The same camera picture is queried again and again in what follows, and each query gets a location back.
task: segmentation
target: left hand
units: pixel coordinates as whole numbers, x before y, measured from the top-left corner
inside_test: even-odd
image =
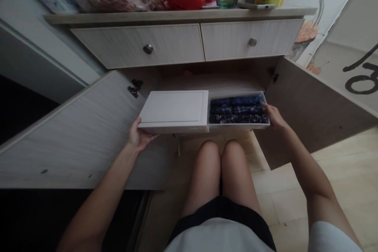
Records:
[[[159,134],[148,134],[140,129],[138,129],[138,125],[141,122],[142,118],[138,117],[137,120],[133,122],[129,131],[129,140],[127,141],[126,145],[130,145],[135,148],[138,152],[143,151],[146,146],[156,139]]]

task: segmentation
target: tiled floor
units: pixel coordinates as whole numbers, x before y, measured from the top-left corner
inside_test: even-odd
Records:
[[[196,151],[206,140],[237,139],[243,146],[263,216],[278,252],[307,251],[306,199],[292,166],[270,171],[253,132],[204,134],[182,139],[182,155],[169,176],[166,191],[155,192],[139,252],[163,251],[180,216]],[[341,207],[367,252],[378,252],[378,128],[313,154],[327,174]]]

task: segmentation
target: folded clothing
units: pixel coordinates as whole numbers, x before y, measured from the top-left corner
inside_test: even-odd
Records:
[[[260,105],[259,96],[239,96],[232,98],[221,98],[212,100],[210,102],[210,107],[221,107],[221,106],[258,106]]]
[[[252,114],[261,115],[263,110],[260,106],[221,106],[210,108],[211,115],[222,115],[222,114]]]
[[[210,115],[209,122],[213,124],[229,124],[229,123],[268,123],[267,116],[251,114],[225,114]]]

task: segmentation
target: black calligraphy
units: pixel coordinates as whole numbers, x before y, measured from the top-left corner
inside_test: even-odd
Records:
[[[355,62],[354,64],[344,67],[343,72],[349,72],[351,70],[354,70],[358,66],[360,66],[364,61],[369,58],[374,51],[378,49],[378,43],[368,52],[366,53],[360,60]],[[370,76],[367,75],[358,75],[350,78],[345,83],[345,88],[350,93],[356,94],[356,95],[370,95],[376,91],[378,91],[378,66],[371,64],[369,62],[366,62],[362,65],[362,68],[372,70],[373,73],[371,73]],[[363,81],[372,81],[374,83],[374,86],[371,89],[365,90],[365,91],[356,91],[353,88],[353,84],[357,82],[363,82]]]

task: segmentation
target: white storage box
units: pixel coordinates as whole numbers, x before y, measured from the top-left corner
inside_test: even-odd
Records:
[[[263,91],[258,92],[248,92],[248,93],[238,93],[237,95],[234,95],[233,97],[237,96],[259,96],[260,102],[267,102],[265,99],[265,95]],[[232,124],[211,124],[209,122],[209,116],[210,116],[210,102],[213,99],[219,99],[219,98],[229,98],[230,96],[217,96],[217,97],[209,97],[208,102],[208,126],[210,132],[225,132],[225,131],[247,131],[251,129],[265,129],[266,127],[270,126],[271,122],[268,118],[268,123],[232,123]]]
[[[152,91],[139,128],[156,134],[207,133],[209,91]]]

